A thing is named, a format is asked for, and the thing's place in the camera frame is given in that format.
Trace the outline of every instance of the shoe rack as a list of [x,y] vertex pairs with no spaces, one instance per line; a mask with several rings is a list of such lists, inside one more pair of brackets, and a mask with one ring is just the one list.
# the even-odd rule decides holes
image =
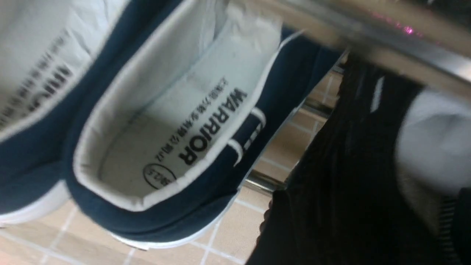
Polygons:
[[[471,101],[470,30],[434,9],[434,0],[238,1],[280,15],[318,43]],[[332,109],[308,99],[300,112],[325,121]],[[245,186],[271,194],[284,183],[252,171]]]

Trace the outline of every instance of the tile grout line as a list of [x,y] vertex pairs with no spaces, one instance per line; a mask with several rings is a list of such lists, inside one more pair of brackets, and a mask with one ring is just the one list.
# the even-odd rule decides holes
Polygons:
[[319,127],[319,122],[316,121],[314,123],[314,127],[312,128],[312,132],[311,132],[311,142],[314,140],[314,137],[316,136],[317,134],[317,128]]
[[225,252],[219,251],[219,250],[217,250],[217,249],[210,248],[210,247],[208,247],[208,246],[206,246],[206,245],[204,245],[204,244],[201,244],[201,243],[198,243],[198,242],[191,242],[190,244],[193,245],[193,246],[195,246],[195,247],[199,247],[199,248],[208,250],[209,252],[211,252],[211,253],[213,253],[213,254],[215,254],[215,255],[218,255],[218,256],[220,256],[220,257],[223,257],[223,258],[225,258],[225,259],[228,259],[228,260],[230,260],[230,261],[233,261],[233,262],[235,262],[235,263],[237,263],[237,264],[240,264],[240,265],[244,265],[244,264],[245,264],[245,262],[244,262],[243,260],[239,259],[239,258],[236,258],[236,257],[234,257],[234,256],[231,256],[231,255],[229,255],[229,254],[227,254],[227,253],[225,253]]
[[264,210],[264,209],[262,209],[262,208],[259,208],[259,207],[255,206],[255,205],[253,205],[253,204],[250,204],[250,203],[248,203],[248,202],[246,202],[246,201],[240,200],[240,199],[235,199],[234,202],[237,203],[237,204],[240,204],[240,205],[242,205],[242,206],[245,206],[245,207],[247,207],[247,208],[249,208],[249,209],[251,209],[251,210],[254,210],[254,211],[258,212],[258,213],[261,213],[261,214],[264,214],[264,213],[266,212],[266,210]]
[[[62,225],[62,227],[59,231],[59,234],[57,234],[56,238],[54,238],[52,243],[49,245],[50,250],[55,248],[57,246],[57,244],[59,243],[59,241],[64,237],[64,234],[67,231],[67,229],[69,228],[70,223],[72,222],[73,218],[77,214],[77,210],[78,210],[77,206],[74,206],[72,208],[72,210],[70,210],[69,215],[67,216],[64,224]],[[49,259],[49,256],[44,255],[41,259],[40,265],[44,265],[48,261],[48,259]]]
[[322,104],[324,104],[325,101],[327,100],[327,96],[329,95],[329,91],[330,91],[330,87],[332,85],[332,81],[333,81],[333,76],[331,76],[329,78],[329,83],[327,84],[327,88],[325,89],[324,98],[322,99]]
[[2,236],[3,238],[6,238],[8,240],[11,240],[15,243],[18,243],[20,245],[35,249],[39,252],[42,252],[43,254],[46,254],[47,256],[51,256],[51,257],[61,259],[61,260],[66,261],[70,264],[73,264],[73,265],[83,265],[84,264],[84,263],[82,263],[82,262],[80,262],[80,261],[78,261],[74,258],[71,258],[71,257],[67,256],[67,255],[62,255],[62,254],[59,254],[59,253],[57,253],[53,250],[50,250],[48,248],[41,247],[40,245],[34,244],[34,243],[29,242],[27,240],[24,240],[24,239],[21,239],[21,238],[18,238],[16,236],[14,236],[14,235],[11,235],[8,232],[0,231],[0,236]]
[[214,242],[214,239],[216,238],[216,234],[218,233],[219,226],[221,225],[222,220],[223,220],[223,218],[221,218],[216,223],[216,225],[214,226],[214,230],[212,231],[211,237],[210,237],[209,242],[208,242],[208,248],[204,252],[204,255],[203,255],[203,258],[201,259],[200,265],[205,265],[206,264],[206,260],[208,259],[208,255],[209,255],[209,249],[212,247],[212,244]]
[[132,256],[134,256],[134,253],[136,252],[136,249],[131,247],[131,250],[129,251],[128,255],[126,256],[126,259],[122,263],[122,265],[129,265],[131,264]]
[[280,164],[278,164],[277,162],[275,162],[275,161],[273,161],[273,160],[271,160],[271,159],[268,159],[268,158],[265,158],[265,157],[260,157],[260,161],[263,161],[263,162],[265,162],[265,163],[268,163],[268,164],[270,164],[270,165],[272,165],[272,166],[277,166],[277,167],[279,167],[280,169],[283,169],[284,171],[286,171],[286,172],[288,172],[288,173],[291,172],[291,169],[288,168],[287,166],[280,165]]
[[337,96],[334,97],[334,96],[326,95],[325,92],[322,93],[322,92],[319,92],[319,91],[314,91],[314,93],[321,96],[321,97],[323,97],[323,98],[325,97],[326,100],[327,99],[330,99],[330,100],[337,100],[338,99]]

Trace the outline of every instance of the white shoe trim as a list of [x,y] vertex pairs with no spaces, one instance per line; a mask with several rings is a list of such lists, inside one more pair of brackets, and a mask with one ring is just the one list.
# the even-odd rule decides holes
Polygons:
[[257,117],[260,120],[260,123],[262,123],[262,128],[265,128],[265,125],[267,125],[267,118],[265,117],[265,113],[263,113],[263,111],[257,107],[254,107],[250,113]]
[[236,166],[240,160],[242,160],[242,157],[244,156],[244,150],[242,149],[242,146],[240,146],[240,144],[234,139],[230,139],[227,142],[227,145],[232,147],[232,149],[234,149],[234,151],[237,153],[237,161],[234,164],[234,166]]
[[44,217],[59,209],[69,198],[70,194],[65,181],[59,181],[37,201],[15,212],[0,215],[0,227],[22,224]]
[[141,250],[149,250],[151,248],[152,249],[176,248],[176,247],[179,247],[179,246],[183,246],[185,244],[188,244],[188,243],[190,243],[192,241],[195,241],[196,239],[202,237],[204,234],[206,234],[207,231],[209,231],[209,229],[211,229],[211,227],[213,225],[215,225],[217,222],[219,222],[219,220],[221,220],[222,217],[226,214],[226,212],[231,208],[231,206],[233,205],[233,203],[236,200],[237,196],[239,195],[239,192],[240,192],[240,189],[237,192],[237,194],[231,199],[231,201],[228,203],[228,205],[224,208],[224,210],[214,220],[212,220],[211,223],[207,224],[200,231],[198,231],[198,232],[196,232],[196,233],[194,233],[194,234],[192,234],[188,237],[182,238],[180,240],[171,241],[171,242],[140,242],[140,241],[125,239],[125,238],[117,236],[113,233],[110,233],[110,234],[115,239],[123,242],[124,244],[126,244],[128,246],[131,246],[133,248],[141,249]]

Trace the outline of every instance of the sneaker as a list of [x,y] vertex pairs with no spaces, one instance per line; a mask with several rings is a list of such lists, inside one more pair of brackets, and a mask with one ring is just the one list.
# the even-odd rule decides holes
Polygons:
[[78,206],[141,249],[188,243],[217,222],[340,58],[252,6],[172,3],[126,65],[102,76],[67,140]]
[[165,1],[149,2],[1,1],[0,227],[69,199],[61,154],[73,116],[91,82],[153,17],[151,7]]

